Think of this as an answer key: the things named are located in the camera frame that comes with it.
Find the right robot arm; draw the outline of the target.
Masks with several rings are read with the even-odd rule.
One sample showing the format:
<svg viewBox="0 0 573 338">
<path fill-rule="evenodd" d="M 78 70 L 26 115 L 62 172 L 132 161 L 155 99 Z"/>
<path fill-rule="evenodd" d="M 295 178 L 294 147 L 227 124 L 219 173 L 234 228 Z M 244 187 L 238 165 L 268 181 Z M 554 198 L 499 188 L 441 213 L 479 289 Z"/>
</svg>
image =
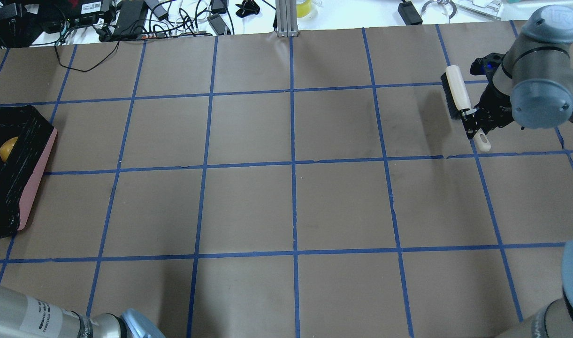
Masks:
<svg viewBox="0 0 573 338">
<path fill-rule="evenodd" d="M 451 119 L 462 121 L 469 139 L 511 122 L 529 129 L 573 123 L 572 43 L 573 9 L 537 9 L 508 52 L 492 52 L 471 64 L 472 75 L 488 80 L 479 103 L 469 102 L 458 66 L 446 68 L 441 81 Z"/>
</svg>

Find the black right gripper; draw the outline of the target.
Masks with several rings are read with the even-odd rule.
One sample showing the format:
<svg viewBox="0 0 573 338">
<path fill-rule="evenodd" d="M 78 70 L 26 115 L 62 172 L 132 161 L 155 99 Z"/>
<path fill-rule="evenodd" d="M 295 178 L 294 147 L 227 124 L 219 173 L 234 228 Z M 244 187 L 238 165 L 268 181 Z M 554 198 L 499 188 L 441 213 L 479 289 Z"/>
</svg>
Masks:
<svg viewBox="0 0 573 338">
<path fill-rule="evenodd" d="M 461 109 L 461 120 L 469 140 L 480 131 L 503 128 L 514 121 L 510 96 L 488 84 L 477 105 Z"/>
</svg>

